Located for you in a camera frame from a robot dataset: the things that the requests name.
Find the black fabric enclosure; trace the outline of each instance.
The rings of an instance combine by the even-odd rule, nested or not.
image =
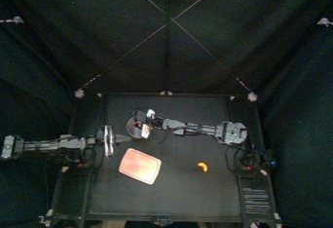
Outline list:
[[[333,20],[332,7],[333,0],[0,0],[0,139],[67,133],[78,90],[256,93],[279,160],[279,213],[287,227],[332,227],[333,25],[317,24]],[[0,227],[31,227],[46,214],[59,170],[46,162],[2,162]]]

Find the black wall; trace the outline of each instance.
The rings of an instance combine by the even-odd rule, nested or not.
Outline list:
[[[265,89],[263,126],[280,166],[279,211],[293,227],[332,227],[333,28],[319,27]]]

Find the cable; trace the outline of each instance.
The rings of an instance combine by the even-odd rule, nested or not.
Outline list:
[[[228,146],[228,147],[233,147],[234,149],[237,149],[237,150],[240,150],[240,151],[244,151],[245,153],[249,153],[249,151],[245,150],[245,149],[242,149],[241,147],[237,147],[237,146],[234,146],[234,145],[232,145],[232,144],[229,144],[229,143],[222,143],[222,142],[220,141],[220,139],[218,139],[214,135],[209,134],[209,136],[210,136],[214,140],[217,140],[217,142],[218,142],[221,145],[225,145],[225,146]]]

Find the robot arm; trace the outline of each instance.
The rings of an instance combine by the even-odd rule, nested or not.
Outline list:
[[[141,130],[141,137],[148,138],[152,129],[173,131],[176,135],[206,134],[216,138],[218,143],[241,144],[248,137],[248,130],[244,124],[222,122],[216,127],[193,123],[182,123],[177,120],[157,117],[156,111],[134,111],[133,120],[129,122]]]
[[[90,160],[91,156],[97,156],[97,153],[99,154],[98,160],[102,161],[103,155],[107,157],[114,155],[114,146],[130,140],[130,137],[115,134],[111,126],[105,126],[95,135],[82,138],[65,134],[55,140],[24,141],[19,136],[8,135],[4,140],[2,158],[4,160],[16,159],[26,152],[43,153],[63,148],[70,151],[69,154],[73,158],[69,159],[71,161],[85,162]]]

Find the orange object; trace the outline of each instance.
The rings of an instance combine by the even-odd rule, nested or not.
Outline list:
[[[204,168],[204,171],[209,171],[209,166],[204,162],[201,162],[198,166]]]
[[[161,165],[158,158],[129,148],[121,160],[119,172],[152,185],[160,175]]]

